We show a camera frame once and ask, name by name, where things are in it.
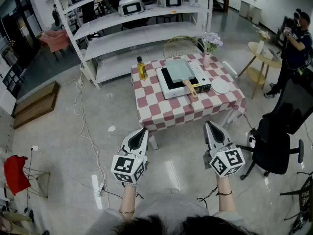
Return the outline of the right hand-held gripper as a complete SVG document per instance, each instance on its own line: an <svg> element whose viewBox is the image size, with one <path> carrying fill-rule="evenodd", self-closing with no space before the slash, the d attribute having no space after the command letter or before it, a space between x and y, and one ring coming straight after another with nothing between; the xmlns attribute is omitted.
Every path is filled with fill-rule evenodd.
<svg viewBox="0 0 313 235"><path fill-rule="evenodd" d="M205 169L212 168L220 177L228 177L237 173L244 165L245 160L241 148L231 143L228 132L217 123L206 121L203 126L205 143L210 151L203 156ZM215 145L227 145L215 149Z"/></svg>

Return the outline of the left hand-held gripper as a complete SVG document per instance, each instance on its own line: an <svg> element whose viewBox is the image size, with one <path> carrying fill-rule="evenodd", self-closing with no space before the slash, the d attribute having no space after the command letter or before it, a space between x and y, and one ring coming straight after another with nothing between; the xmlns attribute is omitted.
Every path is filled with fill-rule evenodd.
<svg viewBox="0 0 313 235"><path fill-rule="evenodd" d="M137 186L149 164L146 156L148 140L149 131L146 128L137 129L124 138L121 149L113 156L111 166L111 172L117 181Z"/></svg>

